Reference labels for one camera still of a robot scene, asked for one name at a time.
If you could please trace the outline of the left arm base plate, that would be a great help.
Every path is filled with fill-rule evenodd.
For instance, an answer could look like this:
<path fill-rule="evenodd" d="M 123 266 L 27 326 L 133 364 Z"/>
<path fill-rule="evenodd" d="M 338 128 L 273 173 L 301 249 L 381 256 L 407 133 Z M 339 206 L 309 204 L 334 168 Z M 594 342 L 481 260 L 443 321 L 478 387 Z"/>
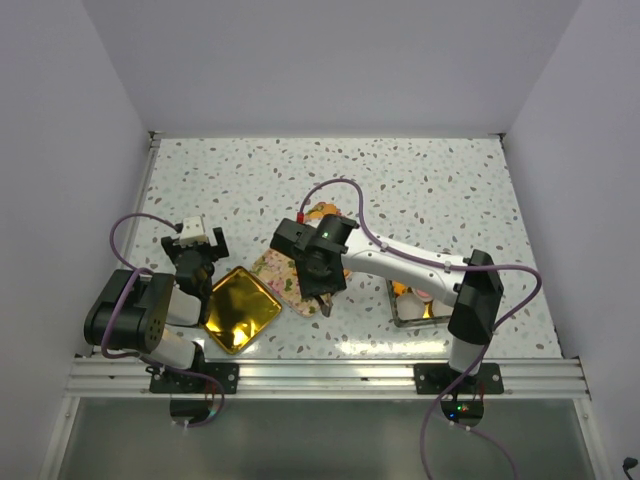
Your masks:
<path fill-rule="evenodd" d="M 156 366 L 147 366 L 145 371 L 151 375 L 149 391 L 154 394 L 201 394 L 210 391 L 209 377 L 217 381 L 216 393 L 235 394 L 240 378 L 240 367 L 236 363 L 205 363 L 197 375 L 161 370 Z"/>

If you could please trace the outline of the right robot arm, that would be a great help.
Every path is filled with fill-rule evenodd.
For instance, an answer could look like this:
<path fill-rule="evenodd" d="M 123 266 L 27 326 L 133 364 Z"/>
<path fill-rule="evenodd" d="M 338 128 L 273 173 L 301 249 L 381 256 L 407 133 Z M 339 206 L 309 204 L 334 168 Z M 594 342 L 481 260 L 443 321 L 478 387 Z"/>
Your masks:
<path fill-rule="evenodd" d="M 475 250 L 461 257 L 422 250 L 335 214 L 315 225 L 283 219 L 270 248 L 294 262 L 304 299 L 345 290 L 345 272 L 350 271 L 399 282 L 450 307 L 447 384 L 464 393 L 480 382 L 480 363 L 504 292 L 488 253 Z"/>

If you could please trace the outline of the pink round cookie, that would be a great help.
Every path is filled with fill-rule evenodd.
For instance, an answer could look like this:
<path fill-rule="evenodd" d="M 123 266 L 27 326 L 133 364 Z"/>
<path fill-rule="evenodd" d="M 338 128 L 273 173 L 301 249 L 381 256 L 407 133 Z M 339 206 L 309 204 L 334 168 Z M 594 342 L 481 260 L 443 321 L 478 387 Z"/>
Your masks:
<path fill-rule="evenodd" d="M 423 298 L 423 299 L 428 299 L 428 298 L 430 298 L 430 297 L 431 297 L 431 295 L 430 295 L 428 292 L 424 291 L 424 290 L 414 289 L 414 290 L 413 290 L 413 292 L 414 292 L 418 297 Z"/>

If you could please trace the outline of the metal tongs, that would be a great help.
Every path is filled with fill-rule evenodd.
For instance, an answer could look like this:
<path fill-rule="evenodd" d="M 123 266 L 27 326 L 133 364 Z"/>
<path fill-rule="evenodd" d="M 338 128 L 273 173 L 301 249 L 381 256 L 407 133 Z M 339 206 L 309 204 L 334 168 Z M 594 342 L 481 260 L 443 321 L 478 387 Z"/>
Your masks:
<path fill-rule="evenodd" d="M 333 308 L 332 295 L 331 294 L 317 295 L 314 297 L 314 299 L 319 305 L 321 314 L 324 317 L 329 318 L 331 316 L 332 308 Z"/>

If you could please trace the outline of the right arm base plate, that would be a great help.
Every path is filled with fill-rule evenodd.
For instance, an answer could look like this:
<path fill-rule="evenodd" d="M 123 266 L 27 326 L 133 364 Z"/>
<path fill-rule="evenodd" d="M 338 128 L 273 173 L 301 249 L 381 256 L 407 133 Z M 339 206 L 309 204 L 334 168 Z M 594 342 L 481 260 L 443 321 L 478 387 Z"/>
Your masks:
<path fill-rule="evenodd" d="M 419 395 L 438 395 L 462 375 L 447 363 L 416 363 L 413 379 Z M 476 374 L 465 376 L 454 388 L 455 394 L 501 395 L 505 392 L 500 367 L 496 363 L 482 363 Z"/>

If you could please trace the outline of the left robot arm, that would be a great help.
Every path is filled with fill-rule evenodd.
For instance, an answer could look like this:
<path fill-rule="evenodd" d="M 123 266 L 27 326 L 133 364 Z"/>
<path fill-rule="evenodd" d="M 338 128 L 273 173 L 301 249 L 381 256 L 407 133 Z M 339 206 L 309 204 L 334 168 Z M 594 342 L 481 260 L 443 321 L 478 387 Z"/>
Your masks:
<path fill-rule="evenodd" d="M 208 379 L 202 347 L 168 327 L 204 324 L 215 263 L 229 256 L 223 229 L 214 228 L 213 236 L 211 243 L 203 228 L 183 222 L 178 237 L 161 239 L 173 273 L 114 271 L 86 316 L 85 341 L 106 358 L 137 357 L 173 369 L 182 390 L 201 390 Z"/>

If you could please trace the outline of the orange fish cookie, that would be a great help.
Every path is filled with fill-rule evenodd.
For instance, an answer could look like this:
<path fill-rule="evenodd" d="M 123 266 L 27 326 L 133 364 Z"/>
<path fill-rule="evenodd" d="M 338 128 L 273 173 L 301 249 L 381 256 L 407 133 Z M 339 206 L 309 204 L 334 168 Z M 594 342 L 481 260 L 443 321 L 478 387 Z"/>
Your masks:
<path fill-rule="evenodd" d="M 402 295 L 407 291 L 407 287 L 399 282 L 393 282 L 393 290 L 396 295 Z"/>

